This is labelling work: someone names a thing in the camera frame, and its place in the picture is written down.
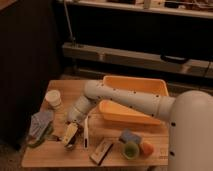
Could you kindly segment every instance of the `cable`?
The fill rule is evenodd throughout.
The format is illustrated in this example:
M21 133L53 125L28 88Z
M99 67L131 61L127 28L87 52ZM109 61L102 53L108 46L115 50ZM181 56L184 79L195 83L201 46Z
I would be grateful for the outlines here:
M69 13L68 13L68 9L67 9L66 0L64 0L63 3L64 3L64 10L65 10L65 15L66 15L66 19L67 19L67 25L68 25L68 29L70 32L70 39L71 39L72 43L74 43L75 39L73 37L73 32L72 32L72 27L71 27L71 23L70 23L70 17L69 17Z

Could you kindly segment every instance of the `dark wall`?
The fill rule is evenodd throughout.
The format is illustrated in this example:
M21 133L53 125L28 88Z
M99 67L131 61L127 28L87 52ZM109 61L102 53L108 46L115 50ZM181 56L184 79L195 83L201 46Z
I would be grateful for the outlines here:
M0 139L16 144L60 72L51 0L18 0L0 11Z

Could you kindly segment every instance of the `floor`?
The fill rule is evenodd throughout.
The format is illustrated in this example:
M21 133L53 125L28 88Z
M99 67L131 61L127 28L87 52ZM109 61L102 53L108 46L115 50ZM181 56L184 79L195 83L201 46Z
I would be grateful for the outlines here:
M62 80L67 80L67 79L84 79L84 77L77 77L77 76L70 76L70 75L62 75L61 78ZM175 88L173 84L168 85L169 92L171 96L176 96L179 94L182 90ZM21 167L21 160L24 154L26 148L26 144L22 144L22 148L20 151L14 151L13 149L9 148L6 144L0 142L0 171L12 171L12 170L17 170L17 171L37 171L41 169L24 169ZM57 171L63 171L63 170L68 170L68 169L63 169L63 168L58 168L58 169L42 169L45 171L48 170L57 170ZM87 170L96 170L96 171L108 171L112 170L112 168L87 168ZM113 168L115 171L147 171L147 168L141 168L141 167L130 167L130 168ZM155 171L166 171L166 167L158 167L153 169Z

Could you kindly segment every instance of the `wooden block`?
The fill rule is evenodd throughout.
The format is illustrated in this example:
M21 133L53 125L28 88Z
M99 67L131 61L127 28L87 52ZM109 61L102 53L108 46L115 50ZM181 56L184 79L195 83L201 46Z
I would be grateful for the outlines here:
M95 152L90 156L90 159L94 161L97 165L101 165L103 159L106 157L107 153L113 146L113 142L109 139L103 139Z

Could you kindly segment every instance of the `white object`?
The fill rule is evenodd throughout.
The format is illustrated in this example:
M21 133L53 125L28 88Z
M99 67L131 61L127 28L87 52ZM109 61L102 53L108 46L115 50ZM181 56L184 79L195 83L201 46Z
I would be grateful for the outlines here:
M48 91L45 99L54 109L57 109L61 104L61 94L58 90Z
M113 100L169 123L168 171L212 171L213 98L188 91L177 98L114 89L88 81L68 114L68 121L82 122L102 99Z
M89 129L88 129L88 116L84 120L84 148L89 147Z

